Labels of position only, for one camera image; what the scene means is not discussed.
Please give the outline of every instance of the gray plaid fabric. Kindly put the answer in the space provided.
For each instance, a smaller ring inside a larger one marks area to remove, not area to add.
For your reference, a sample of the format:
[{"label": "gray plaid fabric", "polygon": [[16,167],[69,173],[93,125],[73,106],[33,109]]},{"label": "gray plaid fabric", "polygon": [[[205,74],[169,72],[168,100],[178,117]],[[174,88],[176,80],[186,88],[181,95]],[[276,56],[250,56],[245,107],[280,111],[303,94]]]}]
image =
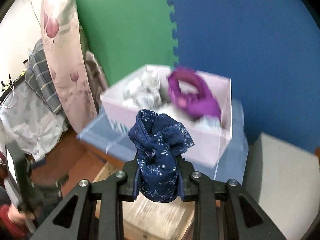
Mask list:
[{"label": "gray plaid fabric", "polygon": [[61,110],[61,103],[45,59],[42,39],[36,43],[30,56],[29,68],[25,74],[25,82],[52,113],[57,114]]}]

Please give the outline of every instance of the blue underwear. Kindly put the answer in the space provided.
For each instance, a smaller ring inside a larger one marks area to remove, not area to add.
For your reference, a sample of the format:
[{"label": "blue underwear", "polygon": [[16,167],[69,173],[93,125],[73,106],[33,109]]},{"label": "blue underwear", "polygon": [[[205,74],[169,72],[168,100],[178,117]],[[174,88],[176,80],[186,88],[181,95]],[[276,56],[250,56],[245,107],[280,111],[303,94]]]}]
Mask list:
[{"label": "blue underwear", "polygon": [[129,138],[137,148],[141,193],[154,202],[171,202],[178,196],[176,157],[194,145],[186,128],[166,114],[140,110]]}]

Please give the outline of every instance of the fabric storage bin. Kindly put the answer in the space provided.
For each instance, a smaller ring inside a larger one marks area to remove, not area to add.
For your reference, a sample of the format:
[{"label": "fabric storage bin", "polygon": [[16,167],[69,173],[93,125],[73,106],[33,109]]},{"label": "fabric storage bin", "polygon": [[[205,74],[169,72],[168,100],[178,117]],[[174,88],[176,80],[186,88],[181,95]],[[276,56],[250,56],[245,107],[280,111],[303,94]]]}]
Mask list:
[{"label": "fabric storage bin", "polygon": [[[122,105],[124,101],[123,91],[130,81],[141,76],[146,70],[153,70],[159,73],[162,92],[166,93],[165,97],[169,97],[167,95],[167,77],[171,73],[169,66],[145,65],[132,72],[101,95],[102,104],[114,131],[127,134],[135,124],[136,115],[140,109]],[[221,107],[222,128],[206,129],[195,127],[195,123],[186,118],[186,115],[182,112],[175,119],[185,126],[195,143],[184,154],[184,157],[207,167],[214,167],[232,138],[231,80],[211,73],[201,71],[196,73],[205,80]],[[181,83],[180,87],[183,91],[188,85]]]}]

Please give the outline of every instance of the silver bolt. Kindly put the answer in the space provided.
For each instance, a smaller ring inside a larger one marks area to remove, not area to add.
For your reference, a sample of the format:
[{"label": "silver bolt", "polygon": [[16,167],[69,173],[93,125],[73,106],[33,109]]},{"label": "silver bolt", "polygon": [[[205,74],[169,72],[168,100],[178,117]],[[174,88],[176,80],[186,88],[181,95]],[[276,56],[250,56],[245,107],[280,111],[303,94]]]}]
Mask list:
[{"label": "silver bolt", "polygon": [[89,184],[89,181],[87,181],[86,179],[82,179],[81,181],[79,181],[80,187],[85,187],[88,184]]},{"label": "silver bolt", "polygon": [[194,177],[195,179],[199,179],[201,177],[201,172],[199,171],[194,171],[192,173],[192,177]]},{"label": "silver bolt", "polygon": [[117,178],[123,178],[125,176],[125,172],[124,171],[117,171],[116,172],[116,177]]},{"label": "silver bolt", "polygon": [[229,185],[234,187],[238,185],[238,181],[236,181],[235,179],[229,179]]}]

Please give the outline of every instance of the blue wall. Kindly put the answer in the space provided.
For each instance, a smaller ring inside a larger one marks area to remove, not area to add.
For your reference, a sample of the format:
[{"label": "blue wall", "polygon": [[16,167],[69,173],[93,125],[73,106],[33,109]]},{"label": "blue wall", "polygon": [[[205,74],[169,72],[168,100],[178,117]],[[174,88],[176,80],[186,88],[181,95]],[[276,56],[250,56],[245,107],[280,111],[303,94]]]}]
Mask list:
[{"label": "blue wall", "polygon": [[301,0],[168,0],[180,65],[231,78],[249,143],[320,146],[320,31]]}]

